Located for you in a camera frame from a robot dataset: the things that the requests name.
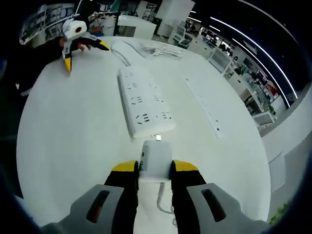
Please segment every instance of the led strip light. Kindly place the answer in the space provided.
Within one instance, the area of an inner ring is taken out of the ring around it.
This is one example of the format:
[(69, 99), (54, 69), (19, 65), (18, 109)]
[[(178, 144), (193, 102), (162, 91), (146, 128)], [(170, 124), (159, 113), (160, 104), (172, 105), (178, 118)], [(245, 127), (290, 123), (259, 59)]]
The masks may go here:
[(255, 5), (252, 5), (252, 4), (249, 3), (249, 2), (246, 2), (246, 1), (244, 1), (244, 0), (238, 0), (238, 1), (240, 1), (240, 2), (242, 2), (242, 3), (244, 3), (244, 4), (246, 4), (246, 5), (249, 5), (249, 6), (253, 7), (253, 8), (255, 8), (255, 9), (257, 9), (258, 11), (262, 12), (263, 14), (265, 14), (265, 15), (266, 15), (267, 17), (269, 17), (270, 19), (274, 20), (279, 26), (281, 26), (281, 27), (292, 37), (292, 39), (293, 39), (295, 42), (297, 42), (296, 38), (290, 33), (290, 31), (288, 31), (287, 28), (286, 28), (283, 24), (281, 24), (279, 21), (277, 21), (277, 19), (273, 18), (273, 16), (269, 15), (268, 13), (266, 13), (265, 11), (263, 11), (262, 9), (260, 9), (259, 7), (256, 7)]
[(217, 28), (215, 28), (215, 27), (212, 27), (211, 25), (209, 25), (209, 27), (211, 27), (211, 28), (213, 28), (213, 29), (217, 30), (218, 32), (220, 32), (220, 30), (219, 30), (219, 29), (217, 29)]
[(197, 19), (194, 19), (194, 18), (191, 18), (191, 17), (188, 17), (188, 19), (195, 20), (195, 21), (197, 21), (197, 22), (200, 22), (200, 23), (201, 23), (201, 21), (200, 21), (200, 20), (197, 20)]
[(247, 39), (249, 39), (250, 41), (252, 41), (256, 46), (258, 46), (258, 47), (271, 59), (271, 61), (276, 65), (276, 67), (279, 69), (279, 71), (283, 74), (283, 76), (285, 77), (286, 81), (288, 82), (290, 88), (292, 89), (293, 94), (295, 95), (296, 98), (298, 98), (298, 95), (297, 95), (296, 91), (294, 90), (292, 84), (290, 83), (289, 79), (287, 78), (286, 74), (285, 74), (285, 73), (283, 72), (283, 70), (278, 66), (278, 64), (274, 61), (274, 59), (273, 59), (260, 45), (258, 45), (258, 44), (257, 44), (254, 40), (252, 40), (250, 37), (248, 37), (247, 35), (243, 34), (243, 33), (242, 33), (241, 31), (239, 31), (238, 29), (236, 29), (236, 28), (234, 28), (234, 27), (228, 25), (227, 23), (222, 22), (222, 21), (220, 21), (220, 20), (218, 20), (218, 19), (216, 19), (216, 18), (213, 18), (213, 17), (210, 17), (210, 18), (213, 19), (213, 20), (215, 20), (215, 21), (217, 21), (217, 22), (220, 22), (220, 23), (222, 23), (222, 24), (224, 24), (224, 25), (226, 25), (226, 26), (228, 26), (228, 27), (230, 27), (230, 28), (232, 28), (233, 30), (237, 31), (238, 33), (240, 33), (241, 35), (243, 35), (244, 37), (246, 37)]

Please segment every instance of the power cord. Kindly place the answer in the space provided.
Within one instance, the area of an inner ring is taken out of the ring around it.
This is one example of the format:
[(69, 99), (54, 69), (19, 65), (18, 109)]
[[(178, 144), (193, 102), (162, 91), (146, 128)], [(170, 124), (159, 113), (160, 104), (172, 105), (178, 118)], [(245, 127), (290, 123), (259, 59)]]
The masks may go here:
[[(159, 191), (158, 191), (158, 198), (157, 198), (157, 208), (158, 208), (161, 212), (164, 212), (164, 213), (166, 213), (166, 214), (175, 215), (175, 213), (174, 213), (174, 208), (173, 208), (172, 205), (171, 205), (170, 211), (166, 211), (166, 210), (164, 210), (164, 209), (160, 206), (162, 197), (163, 197), (163, 195), (164, 195), (164, 190), (165, 190), (165, 183), (160, 183)], [(176, 225), (176, 217), (173, 218), (172, 224), (173, 224), (175, 227), (177, 227), (177, 225)]]

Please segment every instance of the person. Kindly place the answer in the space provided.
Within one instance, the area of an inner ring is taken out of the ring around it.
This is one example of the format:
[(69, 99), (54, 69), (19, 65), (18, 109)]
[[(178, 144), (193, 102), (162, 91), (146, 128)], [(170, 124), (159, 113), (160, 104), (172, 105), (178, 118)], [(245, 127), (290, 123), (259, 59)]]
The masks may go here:
[[(28, 96), (44, 67), (61, 57), (65, 41), (64, 37), (56, 37), (36, 48), (16, 43), (13, 51), (17, 53), (7, 54), (2, 78), (3, 84), (17, 95), (15, 98), (23, 100), (22, 97)], [(82, 43), (77, 43), (75, 47), (84, 51)]]
[(235, 56), (235, 57), (233, 58), (233, 61), (232, 61), (232, 64), (235, 65), (236, 67), (238, 66), (237, 60), (238, 60), (238, 57)]

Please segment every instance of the ceiling light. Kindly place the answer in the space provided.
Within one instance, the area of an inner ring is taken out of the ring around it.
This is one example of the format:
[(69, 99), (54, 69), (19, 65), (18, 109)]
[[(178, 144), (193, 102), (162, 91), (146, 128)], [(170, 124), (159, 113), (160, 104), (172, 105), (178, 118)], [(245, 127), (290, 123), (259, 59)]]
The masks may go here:
[(209, 25), (209, 27), (211, 27), (211, 28), (213, 28), (213, 29), (217, 30), (218, 32), (220, 32), (220, 30), (219, 30), (219, 29), (217, 29), (217, 28), (215, 28), (215, 27), (212, 27), (211, 25)]
[(218, 19), (216, 19), (216, 18), (213, 18), (213, 17), (210, 17), (210, 18), (213, 19), (213, 20), (215, 20), (215, 21), (218, 21), (218, 22), (220, 22), (220, 23), (222, 23), (222, 24), (224, 24), (224, 25), (226, 25), (226, 26), (228, 26), (228, 27), (230, 27), (230, 28), (232, 28), (232, 29), (234, 29), (235, 31), (237, 31), (238, 33), (240, 33), (241, 35), (243, 35), (244, 37), (246, 37), (247, 39), (249, 39), (250, 41), (252, 41), (256, 46), (258, 46), (258, 47), (271, 59), (271, 61), (275, 64), (275, 66), (276, 66), (276, 67), (279, 69), (279, 71), (283, 74), (284, 78), (286, 79), (286, 81), (288, 82), (290, 88), (292, 89), (294, 96), (295, 96), (296, 98), (298, 98), (298, 95), (297, 95), (296, 91), (294, 90), (292, 84), (290, 83), (289, 79), (287, 78), (286, 74), (285, 74), (285, 73), (283, 72), (283, 70), (278, 66), (278, 64), (275, 62), (275, 60), (268, 54), (268, 52), (266, 52), (266, 51), (265, 51), (260, 45), (258, 45), (254, 40), (252, 40), (252, 39), (251, 39), (250, 37), (248, 37), (247, 35), (243, 34), (243, 33), (242, 33), (241, 31), (239, 31), (238, 29), (236, 29), (236, 28), (234, 28), (234, 27), (228, 25), (227, 23), (222, 22), (222, 21), (220, 21), (220, 20), (218, 20)]
[(247, 4), (255, 9), (257, 9), (258, 11), (262, 12), (263, 14), (265, 14), (267, 17), (271, 18), (272, 20), (274, 20), (279, 26), (281, 26), (291, 37), (292, 39), (297, 42), (296, 38), (294, 38), (294, 36), (290, 33), (290, 31), (287, 30), (286, 28), (286, 24), (281, 24), (279, 21), (277, 21), (275, 18), (273, 18), (271, 15), (269, 15), (268, 13), (266, 13), (265, 11), (261, 10), (259, 7), (256, 7), (255, 5), (252, 5), (251, 3), (249, 2), (246, 2), (244, 0), (238, 0), (244, 4)]
[(197, 22), (200, 22), (200, 23), (201, 23), (201, 21), (199, 21), (199, 20), (197, 20), (197, 19), (193, 19), (193, 18), (191, 18), (191, 17), (188, 17), (188, 19), (195, 20), (195, 21), (197, 21)]
[(235, 40), (234, 38), (232, 38), (232, 40), (235, 41), (237, 44), (239, 44), (239, 45), (240, 45), (242, 48), (244, 48), (246, 51), (248, 51), (248, 52), (264, 67), (264, 69), (270, 74), (270, 76), (272, 77), (272, 79), (275, 81), (277, 87), (278, 87), (279, 90), (281, 91), (281, 93), (282, 93), (282, 95), (283, 95), (283, 97), (284, 97), (284, 99), (285, 99), (285, 101), (286, 101), (288, 107), (290, 107), (289, 102), (288, 102), (288, 100), (287, 100), (285, 94), (283, 93), (281, 87), (279, 86), (279, 84), (277, 83), (277, 81), (276, 81), (276, 79), (273, 77), (273, 75), (269, 72), (269, 70), (263, 65), (263, 63), (260, 62), (260, 60), (259, 60), (251, 51), (249, 51), (245, 46), (243, 46), (243, 45), (242, 45), (241, 43), (239, 43), (237, 40)]

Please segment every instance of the green plant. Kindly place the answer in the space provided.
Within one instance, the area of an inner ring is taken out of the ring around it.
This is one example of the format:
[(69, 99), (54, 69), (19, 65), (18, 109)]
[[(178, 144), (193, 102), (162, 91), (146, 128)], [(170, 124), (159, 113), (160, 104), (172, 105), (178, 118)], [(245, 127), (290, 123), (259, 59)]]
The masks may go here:
[(283, 207), (278, 208), (276, 214), (271, 218), (269, 224), (272, 225), (273, 223), (275, 223), (281, 216), (283, 216), (283, 214), (285, 213), (285, 211), (287, 210), (288, 207), (288, 202), (284, 203)]
[(271, 105), (269, 105), (268, 108), (270, 113), (274, 116), (276, 114), (274, 108)]

